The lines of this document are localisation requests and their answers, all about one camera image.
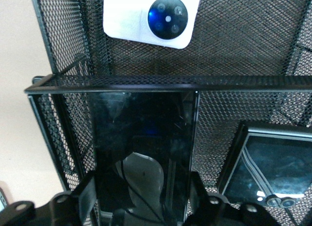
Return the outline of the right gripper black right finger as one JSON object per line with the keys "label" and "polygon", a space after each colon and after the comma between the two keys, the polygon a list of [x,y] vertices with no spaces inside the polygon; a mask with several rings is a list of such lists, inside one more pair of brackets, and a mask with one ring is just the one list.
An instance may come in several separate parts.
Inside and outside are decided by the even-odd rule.
{"label": "right gripper black right finger", "polygon": [[262,206],[243,203],[239,209],[218,195],[209,195],[198,172],[191,173],[190,205],[193,213],[186,226],[274,226],[276,220]]}

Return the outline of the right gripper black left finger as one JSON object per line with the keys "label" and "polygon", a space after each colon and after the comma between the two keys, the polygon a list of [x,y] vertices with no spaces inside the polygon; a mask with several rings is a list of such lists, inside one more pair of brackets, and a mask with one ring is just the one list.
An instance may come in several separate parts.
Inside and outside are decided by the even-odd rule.
{"label": "right gripper black left finger", "polygon": [[97,200],[94,173],[89,172],[73,191],[56,194],[36,207],[32,201],[9,205],[10,226],[81,226]]}

